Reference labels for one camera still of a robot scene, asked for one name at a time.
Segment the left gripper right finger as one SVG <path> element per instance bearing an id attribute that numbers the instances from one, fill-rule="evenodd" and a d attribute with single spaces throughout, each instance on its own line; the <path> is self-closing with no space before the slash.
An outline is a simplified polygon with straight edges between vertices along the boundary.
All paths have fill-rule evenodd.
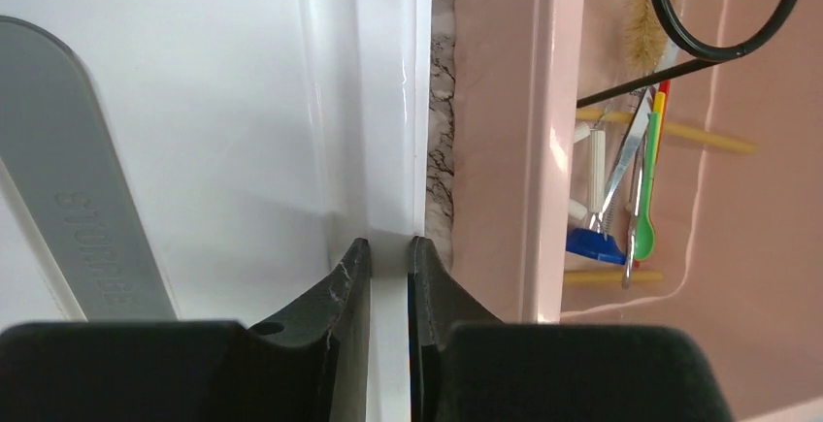
<path id="1" fill-rule="evenodd" d="M 647 325 L 507 324 L 444 268 L 409 250 L 415 421 L 729 421 L 700 347 Z"/>

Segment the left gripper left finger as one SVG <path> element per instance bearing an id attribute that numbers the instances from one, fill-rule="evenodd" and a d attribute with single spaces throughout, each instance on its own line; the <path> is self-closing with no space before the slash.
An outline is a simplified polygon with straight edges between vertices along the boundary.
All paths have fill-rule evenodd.
<path id="1" fill-rule="evenodd" d="M 371 252 L 234 321 L 28 323 L 1 336 L 5 421 L 361 421 Z"/>

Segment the yellow rubber tube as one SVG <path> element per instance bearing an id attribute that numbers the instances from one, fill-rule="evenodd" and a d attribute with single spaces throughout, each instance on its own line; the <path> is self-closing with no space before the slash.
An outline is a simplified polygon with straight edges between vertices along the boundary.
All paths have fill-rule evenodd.
<path id="1" fill-rule="evenodd" d="M 587 108 L 576 111 L 576 120 L 578 121 L 596 121 L 603 110 Z M 628 112 L 612 112 L 606 116 L 606 121 L 628 124 L 631 120 L 632 114 Z M 574 142 L 577 143 L 587 136 L 581 130 L 583 125 L 577 125 L 575 130 Z M 694 141 L 707 146 L 718 147 L 723 150 L 732 151 L 742 154 L 754 153 L 757 146 L 751 142 L 712 133 L 696 127 L 676 122 L 668 122 L 663 125 L 663 130 L 667 134 L 678 136 L 690 141 Z M 570 217 L 581 221 L 586 212 L 586 206 L 574 199 L 569 201 L 568 214 Z M 578 270 L 578 271 L 564 271 L 563 284 L 564 286 L 572 284 L 599 284 L 599 283 L 619 283 L 622 278 L 622 273 L 618 270 Z M 663 273 L 655 270 L 642 269 L 634 270 L 632 280 L 637 282 L 655 282 L 662 281 Z"/>

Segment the white clay triangle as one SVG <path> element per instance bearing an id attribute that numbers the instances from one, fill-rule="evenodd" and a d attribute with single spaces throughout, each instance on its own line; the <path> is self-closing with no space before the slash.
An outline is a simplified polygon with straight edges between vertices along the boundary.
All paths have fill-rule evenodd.
<path id="1" fill-rule="evenodd" d="M 568 214 L 580 222 L 586 220 L 594 229 L 606 199 L 606 132 L 583 122 L 575 128 L 574 143 L 584 140 L 589 143 L 587 204 L 570 199 Z"/>

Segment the pink plastic bin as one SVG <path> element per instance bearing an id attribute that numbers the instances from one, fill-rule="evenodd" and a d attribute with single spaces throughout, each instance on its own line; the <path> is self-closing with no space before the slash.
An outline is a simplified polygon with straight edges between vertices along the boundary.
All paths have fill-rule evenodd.
<path id="1" fill-rule="evenodd" d="M 626 273 L 570 252 L 594 146 L 611 164 L 638 102 L 583 99 L 646 73 L 644 0 L 455 0 L 451 271 L 506 321 L 673 327 L 734 418 L 822 417 L 822 0 L 737 60 L 670 82 L 644 208 L 628 174 L 611 234 L 647 221 Z"/>

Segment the red plastic spoon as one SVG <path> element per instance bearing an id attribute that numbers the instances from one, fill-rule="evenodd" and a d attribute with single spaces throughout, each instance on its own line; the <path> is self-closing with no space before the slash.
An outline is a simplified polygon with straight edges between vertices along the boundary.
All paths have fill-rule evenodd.
<path id="1" fill-rule="evenodd" d="M 636 218 L 634 241 L 634 261 L 637 263 L 645 261 L 652 254 L 656 242 L 656 233 L 650 216 L 651 199 L 655 167 L 662 136 L 662 126 L 665 121 L 666 102 L 670 88 L 670 80 L 665 80 L 660 83 L 655 92 L 652 111 L 649 116 L 644 146 L 640 204 Z"/>

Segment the tan bristle test-tube brush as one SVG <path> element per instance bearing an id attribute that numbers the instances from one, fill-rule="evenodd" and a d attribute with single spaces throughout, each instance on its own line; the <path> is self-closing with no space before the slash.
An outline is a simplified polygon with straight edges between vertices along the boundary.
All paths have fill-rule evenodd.
<path id="1" fill-rule="evenodd" d="M 653 72 L 667 42 L 651 0 L 624 0 L 623 53 L 633 73 Z"/>

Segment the black metal ring stand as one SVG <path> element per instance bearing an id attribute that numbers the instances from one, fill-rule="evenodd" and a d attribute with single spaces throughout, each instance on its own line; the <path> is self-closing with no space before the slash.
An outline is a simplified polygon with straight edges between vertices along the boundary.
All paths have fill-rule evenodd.
<path id="1" fill-rule="evenodd" d="M 655 70 L 640 75 L 628 68 L 623 53 L 624 0 L 584 1 L 578 108 L 742 58 L 778 32 L 798 0 L 756 0 L 757 19 L 744 27 L 736 42 L 722 38 L 728 0 L 651 2 L 668 42 Z"/>

